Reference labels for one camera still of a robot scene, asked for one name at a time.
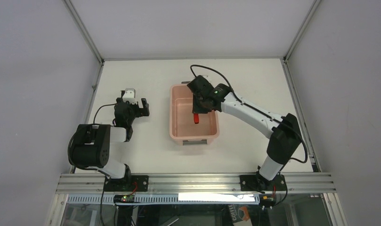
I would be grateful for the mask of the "red handled screwdriver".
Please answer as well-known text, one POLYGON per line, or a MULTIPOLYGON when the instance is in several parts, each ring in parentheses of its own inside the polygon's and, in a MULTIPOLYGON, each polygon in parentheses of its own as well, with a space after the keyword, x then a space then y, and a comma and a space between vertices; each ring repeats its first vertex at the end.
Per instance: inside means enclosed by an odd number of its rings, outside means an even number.
POLYGON ((194 114, 193 114, 193 119, 194 119, 194 123, 195 123, 195 124, 199 124, 199 122, 200 122, 199 114, 194 113, 194 114))

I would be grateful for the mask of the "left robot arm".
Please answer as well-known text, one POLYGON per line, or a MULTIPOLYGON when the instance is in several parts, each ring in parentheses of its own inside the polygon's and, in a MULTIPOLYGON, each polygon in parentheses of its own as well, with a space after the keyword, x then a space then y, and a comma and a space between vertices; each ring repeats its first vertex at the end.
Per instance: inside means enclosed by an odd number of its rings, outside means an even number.
POLYGON ((115 104, 107 104, 114 108, 112 124, 96 123, 80 124, 71 137, 67 152, 69 163, 81 170, 95 170, 111 179, 125 179, 130 181, 131 172, 127 164, 110 157, 111 143, 124 143, 131 140, 132 124, 136 118, 150 115, 149 103, 146 98, 141 99, 142 106, 136 101, 130 103, 122 97, 117 98, 115 104))

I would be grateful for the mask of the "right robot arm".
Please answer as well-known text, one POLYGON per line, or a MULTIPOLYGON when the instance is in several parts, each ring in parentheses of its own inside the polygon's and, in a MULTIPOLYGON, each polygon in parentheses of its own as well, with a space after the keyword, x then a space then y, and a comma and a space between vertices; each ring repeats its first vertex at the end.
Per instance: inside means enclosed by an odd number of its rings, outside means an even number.
POLYGON ((303 143, 297 118, 271 113, 245 102, 225 84, 213 86, 199 75, 187 84, 193 94, 197 114, 218 111, 232 115, 257 129, 268 139, 267 157, 258 169, 257 178, 272 181, 303 143))

